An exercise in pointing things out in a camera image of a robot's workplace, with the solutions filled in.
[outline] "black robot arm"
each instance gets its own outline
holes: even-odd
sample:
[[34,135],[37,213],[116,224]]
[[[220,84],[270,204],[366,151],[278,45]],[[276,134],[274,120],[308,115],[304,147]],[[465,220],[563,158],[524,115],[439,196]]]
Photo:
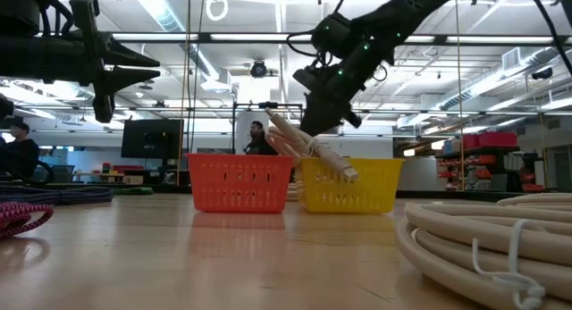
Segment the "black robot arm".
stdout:
[[[366,89],[366,81],[382,61],[393,65],[395,47],[448,1],[391,0],[354,20],[339,13],[324,18],[312,32],[312,45],[318,54],[330,53],[341,61],[324,65],[318,56],[312,65],[294,73],[294,79],[310,91],[300,128],[315,136],[341,124],[341,118],[359,127],[361,120],[351,111],[351,99]],[[570,19],[571,0],[561,2]]]
[[[56,10],[67,11],[55,1],[0,0],[0,21],[3,23],[0,28],[0,76],[43,80],[45,83],[73,81],[82,87],[93,84],[96,119],[110,122],[115,92],[160,75],[159,71],[125,69],[118,65],[152,68],[160,63],[122,46],[111,33],[99,32],[97,0],[71,0],[72,22],[63,26],[62,34],[51,36],[45,31],[44,36],[38,37],[41,13],[44,26],[49,25],[45,20],[47,7],[59,5]],[[78,29],[69,31],[73,22]],[[0,119],[12,111],[13,105],[0,97]]]

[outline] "person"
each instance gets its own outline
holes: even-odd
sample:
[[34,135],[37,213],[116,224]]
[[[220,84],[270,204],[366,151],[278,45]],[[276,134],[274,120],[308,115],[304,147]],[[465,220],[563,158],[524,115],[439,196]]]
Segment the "person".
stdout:
[[252,141],[248,144],[245,152],[247,155],[278,155],[278,153],[268,145],[265,139],[265,128],[260,121],[253,121],[250,125],[250,137]]
[[24,122],[14,122],[10,126],[10,134],[14,141],[6,144],[4,150],[11,155],[0,155],[0,170],[32,177],[38,165],[39,147],[28,136],[29,126]]

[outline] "yellow basket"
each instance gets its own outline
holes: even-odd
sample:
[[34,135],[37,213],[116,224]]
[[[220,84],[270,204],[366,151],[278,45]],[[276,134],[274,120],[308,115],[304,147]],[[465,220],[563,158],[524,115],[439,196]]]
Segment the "yellow basket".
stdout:
[[298,197],[310,213],[379,214],[393,209],[402,159],[350,158],[359,173],[345,180],[319,158],[302,158],[296,170]]

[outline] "red rope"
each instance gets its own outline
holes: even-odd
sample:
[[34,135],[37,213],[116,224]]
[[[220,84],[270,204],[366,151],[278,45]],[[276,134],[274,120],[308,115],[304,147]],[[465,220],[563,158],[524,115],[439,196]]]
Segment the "red rope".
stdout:
[[[34,222],[28,223],[32,219],[31,214],[36,212],[44,212],[44,214]],[[54,208],[50,205],[0,203],[0,239],[34,230],[47,222],[53,214]]]

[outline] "wooden table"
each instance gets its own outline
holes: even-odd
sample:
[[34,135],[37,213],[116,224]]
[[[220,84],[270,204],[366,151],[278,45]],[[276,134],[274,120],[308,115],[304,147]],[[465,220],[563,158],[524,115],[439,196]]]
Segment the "wooden table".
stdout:
[[2,310],[481,309],[425,278],[393,214],[198,214],[190,195],[63,206],[0,240]]
[[76,181],[81,181],[81,176],[96,176],[99,180],[106,182],[117,182],[118,179],[125,177],[124,174],[120,173],[98,173],[98,172],[75,172],[73,174],[76,177]]

